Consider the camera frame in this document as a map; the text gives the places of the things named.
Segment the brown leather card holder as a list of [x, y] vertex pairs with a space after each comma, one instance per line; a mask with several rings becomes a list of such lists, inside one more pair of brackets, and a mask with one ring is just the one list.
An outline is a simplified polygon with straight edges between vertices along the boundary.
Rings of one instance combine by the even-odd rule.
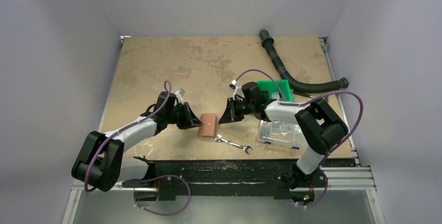
[[199, 127], [198, 136], [214, 137], [218, 126], [217, 115], [215, 113], [203, 113], [200, 115], [200, 120], [203, 125]]

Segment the green plastic bin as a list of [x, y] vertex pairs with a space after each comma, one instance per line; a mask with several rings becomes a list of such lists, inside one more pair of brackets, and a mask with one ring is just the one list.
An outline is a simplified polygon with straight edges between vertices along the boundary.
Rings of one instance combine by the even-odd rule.
[[284, 102], [293, 102], [292, 92], [287, 80], [276, 80], [277, 85], [271, 80], [261, 80], [256, 83], [261, 91], [269, 95], [270, 99], [281, 99], [280, 88], [285, 98]]

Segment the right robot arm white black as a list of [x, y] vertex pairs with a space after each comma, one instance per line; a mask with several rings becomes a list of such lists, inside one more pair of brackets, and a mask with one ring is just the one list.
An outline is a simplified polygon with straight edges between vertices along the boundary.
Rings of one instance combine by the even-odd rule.
[[253, 115], [258, 120], [293, 123], [300, 127], [308, 146], [292, 168], [291, 189], [311, 182], [332, 148], [349, 133], [344, 121], [322, 98], [305, 106], [288, 103], [282, 98], [270, 98], [255, 82], [242, 85], [240, 91], [227, 99], [219, 124], [242, 121], [246, 115]]

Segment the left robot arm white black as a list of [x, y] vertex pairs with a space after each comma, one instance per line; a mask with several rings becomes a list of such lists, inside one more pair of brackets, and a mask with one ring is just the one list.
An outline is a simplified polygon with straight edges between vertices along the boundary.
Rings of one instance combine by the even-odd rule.
[[109, 191], [117, 182], [136, 180], [143, 187], [155, 182], [152, 162], [141, 156], [129, 161], [123, 154], [141, 141], [154, 137], [168, 125], [187, 130], [203, 126], [180, 94], [162, 92], [156, 104], [135, 121], [120, 129], [100, 133], [90, 132], [71, 169], [71, 176], [84, 183], [86, 191]]

